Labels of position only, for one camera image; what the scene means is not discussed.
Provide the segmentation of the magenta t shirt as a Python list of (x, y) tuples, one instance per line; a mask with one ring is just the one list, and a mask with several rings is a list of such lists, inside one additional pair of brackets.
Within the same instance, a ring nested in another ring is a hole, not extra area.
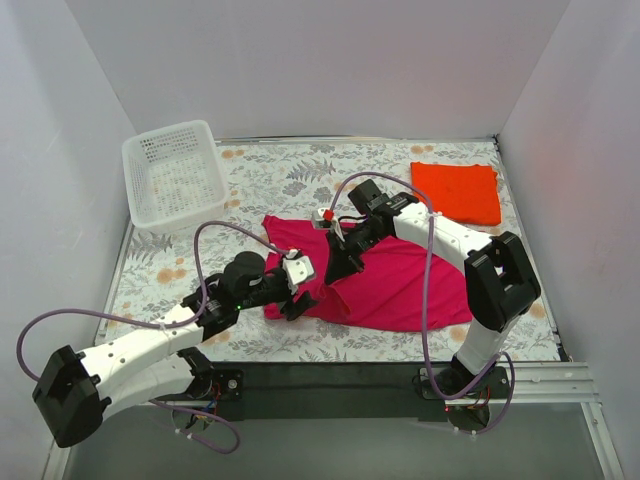
[[(309, 256), (316, 278), (301, 287), (317, 305), (307, 317), (350, 327), (393, 332), (421, 330), (422, 289), (426, 252), (393, 237), (363, 255), (363, 272), (332, 285), (323, 283), (329, 259), (325, 232), (308, 220), (267, 215), (262, 221), (272, 244), (295, 247)], [(428, 328), (441, 329), (471, 321), (462, 273), (434, 255), (428, 288)]]

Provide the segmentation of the white plastic basket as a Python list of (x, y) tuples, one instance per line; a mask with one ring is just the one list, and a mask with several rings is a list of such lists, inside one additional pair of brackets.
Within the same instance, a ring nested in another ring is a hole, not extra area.
[(123, 143), (121, 153), (136, 228), (165, 234), (224, 215), (230, 188), (207, 122), (136, 135)]

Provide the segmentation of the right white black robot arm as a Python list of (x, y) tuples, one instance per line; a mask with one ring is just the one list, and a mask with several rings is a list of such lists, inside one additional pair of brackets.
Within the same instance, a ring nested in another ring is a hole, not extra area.
[(471, 324), (449, 365), (440, 373), (429, 371), (427, 378), (444, 400), (479, 395), (505, 354), (502, 346), (510, 330), (541, 295), (523, 242), (511, 232), (492, 236), (448, 219), (409, 183), (389, 196), (376, 185), (377, 173), (363, 176), (348, 195), (363, 217), (355, 227), (343, 229), (333, 207), (312, 214), (314, 226), (327, 232), (325, 284), (363, 272), (363, 254), (388, 237), (420, 246), (428, 258), (438, 256), (455, 267), (465, 279)]

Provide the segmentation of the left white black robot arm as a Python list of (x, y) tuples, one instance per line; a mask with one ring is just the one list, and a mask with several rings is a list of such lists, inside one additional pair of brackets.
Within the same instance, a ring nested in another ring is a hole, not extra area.
[(32, 394), (55, 443), (74, 446), (111, 416), (160, 397), (220, 394), (225, 382), (200, 344), (234, 326), (247, 309), (275, 305), (287, 320), (297, 319), (316, 304), (301, 289), (314, 277), (310, 258), (297, 251), (272, 269), (259, 254), (241, 252), (156, 327), (80, 352), (58, 349)]

